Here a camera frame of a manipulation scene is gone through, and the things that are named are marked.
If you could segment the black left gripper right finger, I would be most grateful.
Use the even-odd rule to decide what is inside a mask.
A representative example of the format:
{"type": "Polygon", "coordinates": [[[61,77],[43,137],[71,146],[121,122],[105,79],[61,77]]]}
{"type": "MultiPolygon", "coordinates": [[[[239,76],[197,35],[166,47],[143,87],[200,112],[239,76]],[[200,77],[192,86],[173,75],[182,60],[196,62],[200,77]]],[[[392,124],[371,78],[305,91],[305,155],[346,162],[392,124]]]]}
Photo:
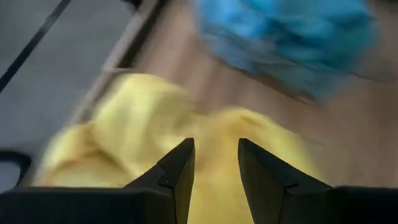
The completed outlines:
{"type": "Polygon", "coordinates": [[[255,224],[328,223],[331,186],[248,139],[238,143],[241,180],[255,224]]]}

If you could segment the black aluminium table frame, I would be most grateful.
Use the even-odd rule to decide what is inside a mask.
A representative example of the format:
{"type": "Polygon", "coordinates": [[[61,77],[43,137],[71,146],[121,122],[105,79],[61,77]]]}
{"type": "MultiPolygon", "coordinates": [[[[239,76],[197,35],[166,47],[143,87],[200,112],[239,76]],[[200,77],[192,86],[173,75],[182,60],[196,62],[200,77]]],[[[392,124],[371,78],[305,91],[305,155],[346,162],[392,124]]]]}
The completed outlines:
{"type": "Polygon", "coordinates": [[[134,64],[165,5],[168,3],[169,0],[141,1],[140,7],[134,13],[132,27],[134,30],[131,36],[127,38],[127,46],[117,63],[117,68],[130,68],[134,64]]]}

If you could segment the blue microfiber towel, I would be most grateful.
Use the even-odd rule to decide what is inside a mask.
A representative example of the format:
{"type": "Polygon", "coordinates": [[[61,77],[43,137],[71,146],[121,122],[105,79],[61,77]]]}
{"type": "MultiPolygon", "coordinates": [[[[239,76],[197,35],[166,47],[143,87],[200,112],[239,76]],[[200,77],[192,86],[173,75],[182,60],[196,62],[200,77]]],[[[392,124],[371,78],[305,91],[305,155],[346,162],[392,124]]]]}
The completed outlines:
{"type": "Polygon", "coordinates": [[[193,0],[193,15],[215,57],[316,100],[346,84],[376,28],[366,0],[193,0]]]}

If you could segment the yellow microfiber towel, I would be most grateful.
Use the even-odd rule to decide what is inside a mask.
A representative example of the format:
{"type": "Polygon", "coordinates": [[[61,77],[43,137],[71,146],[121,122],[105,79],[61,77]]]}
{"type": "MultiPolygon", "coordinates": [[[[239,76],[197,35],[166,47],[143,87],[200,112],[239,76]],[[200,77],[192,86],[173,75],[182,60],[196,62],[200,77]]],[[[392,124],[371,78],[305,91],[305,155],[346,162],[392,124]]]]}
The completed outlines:
{"type": "Polygon", "coordinates": [[[155,75],[128,74],[88,122],[51,140],[34,184],[120,187],[186,138],[195,141],[189,224],[253,224],[239,173],[241,138],[322,177],[305,141],[267,116],[245,108],[201,113],[179,86],[155,75]]]}

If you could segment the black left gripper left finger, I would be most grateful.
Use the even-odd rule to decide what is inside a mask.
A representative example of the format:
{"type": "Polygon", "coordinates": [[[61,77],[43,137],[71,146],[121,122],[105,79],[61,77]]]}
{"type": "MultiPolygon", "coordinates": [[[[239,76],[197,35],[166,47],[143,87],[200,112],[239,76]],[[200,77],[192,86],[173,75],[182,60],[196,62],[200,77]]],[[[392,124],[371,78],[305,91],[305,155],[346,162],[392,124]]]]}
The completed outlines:
{"type": "Polygon", "coordinates": [[[194,171],[194,139],[187,138],[125,186],[132,191],[129,224],[187,224],[194,171]]]}

